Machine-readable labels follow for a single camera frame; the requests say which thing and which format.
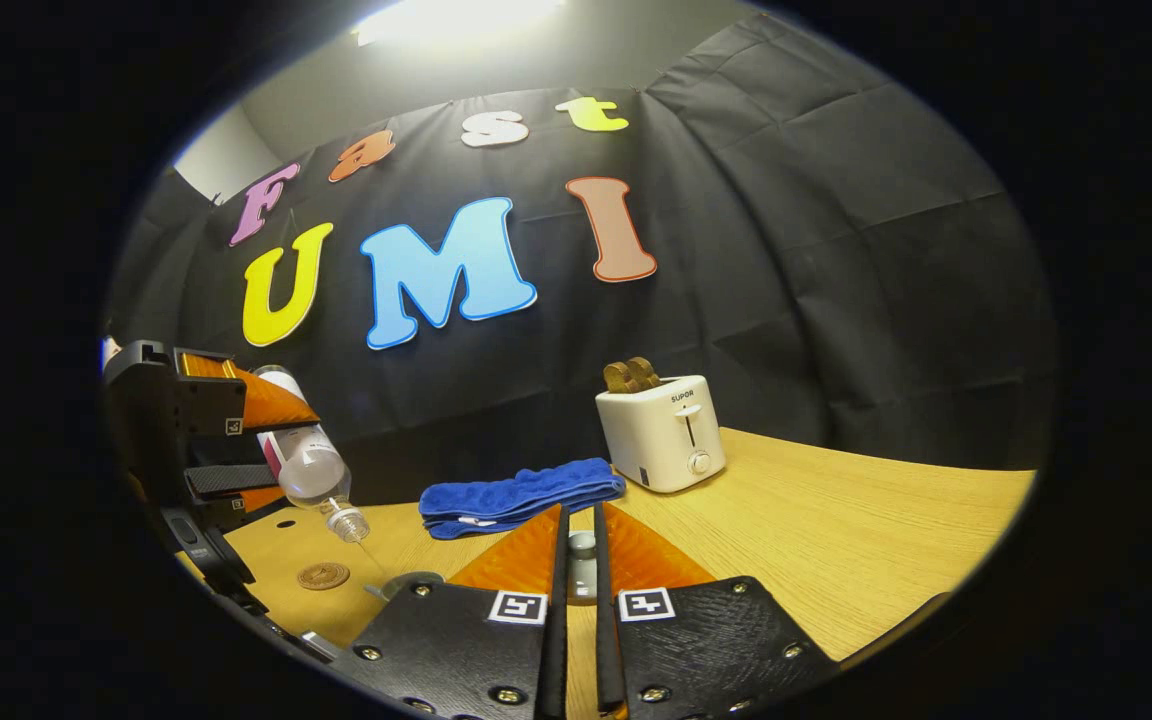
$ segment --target bottle cap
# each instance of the bottle cap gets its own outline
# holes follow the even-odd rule
[[[257,378],[264,376],[265,373],[287,373],[288,376],[291,374],[288,373],[287,367],[282,365],[260,365],[260,367],[252,370],[252,374],[256,376]]]
[[[357,507],[342,507],[333,511],[328,516],[328,529],[343,541],[361,541],[371,532],[367,522],[362,517],[362,510]]]

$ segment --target letter m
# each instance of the letter m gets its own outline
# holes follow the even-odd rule
[[[465,274],[461,314],[470,320],[513,313],[536,302],[536,288],[518,274],[505,228],[508,197],[470,202],[456,211],[438,252],[408,225],[372,234],[358,250],[371,259],[376,325],[367,347],[384,350],[416,338],[416,320],[403,311],[403,291],[435,328],[452,316],[456,282]]]

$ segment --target folded towel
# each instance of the folded towel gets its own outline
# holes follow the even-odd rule
[[[491,483],[439,483],[420,493],[417,509],[430,536],[452,539],[513,530],[558,503],[584,510],[626,493],[626,478],[602,457],[576,460],[548,470],[522,470]]]

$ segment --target white toaster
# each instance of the white toaster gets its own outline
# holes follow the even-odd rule
[[[642,392],[594,396],[612,464],[654,492],[675,492],[727,464],[718,416],[703,376],[660,378]]]

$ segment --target black fabric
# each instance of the black fabric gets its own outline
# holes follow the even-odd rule
[[[617,132],[554,105],[617,103]],[[515,109],[530,137],[472,149],[461,122]],[[339,152],[376,129],[396,149],[342,182]],[[719,423],[861,454],[1033,468],[1046,437],[1052,323],[1024,225],[973,151],[901,88],[772,18],[705,41],[652,88],[562,88],[450,101],[362,127],[296,159],[260,232],[229,247],[244,196],[146,259],[120,316],[137,331],[278,363],[297,378],[353,470],[356,502],[403,502],[435,482],[607,456],[593,395],[609,361],[708,378]],[[654,275],[604,283],[570,179],[631,188]],[[408,223],[439,249],[452,215],[507,196],[529,309],[372,351],[362,240]],[[243,272],[288,250],[270,304],[291,296],[291,242],[334,223],[314,306],[270,347],[242,336]],[[175,285],[180,279],[180,291]],[[463,283],[456,290],[462,300]],[[169,314],[179,324],[165,328]],[[255,441],[243,450],[255,457]]]
[[[1023,220],[954,129],[770,17],[708,38],[646,92],[708,151],[767,243],[817,367],[826,445],[1039,464],[1055,319]]]
[[[122,342],[175,342],[180,291],[195,236],[182,229],[212,209],[175,170],[164,173],[132,220],[109,281],[106,332]]]

